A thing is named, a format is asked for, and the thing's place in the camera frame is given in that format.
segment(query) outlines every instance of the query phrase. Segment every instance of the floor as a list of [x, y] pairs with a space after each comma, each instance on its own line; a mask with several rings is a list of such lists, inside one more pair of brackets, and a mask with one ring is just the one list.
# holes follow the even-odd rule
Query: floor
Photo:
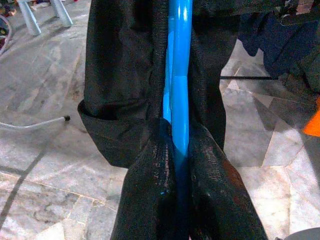
[[[107, 240], [126, 170], [98, 152], [80, 117], [89, 0], [65, 2], [65, 29], [39, 9], [32, 37], [18, 13], [0, 57], [0, 121], [28, 125], [71, 115], [28, 133], [0, 130], [0, 240]], [[267, 76], [263, 55], [240, 41], [228, 76]], [[299, 80], [222, 80], [225, 153], [238, 169], [270, 240], [320, 227], [320, 138], [302, 133], [316, 95]]]

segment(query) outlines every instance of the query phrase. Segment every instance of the black fabric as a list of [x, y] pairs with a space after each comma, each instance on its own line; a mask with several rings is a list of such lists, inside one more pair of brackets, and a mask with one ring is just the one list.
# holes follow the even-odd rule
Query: black fabric
[[[129, 168], [111, 240], [176, 240], [174, 145], [169, 123], [158, 118]], [[192, 240], [267, 240], [237, 170], [209, 131], [193, 121], [189, 144]]]
[[[238, 16], [197, 11], [192, 21], [190, 118], [205, 125], [222, 149], [226, 113], [220, 73], [234, 48], [238, 23]], [[114, 166], [134, 163], [154, 119], [162, 116], [167, 38], [168, 0], [91, 2], [84, 100], [78, 111], [97, 148]]]

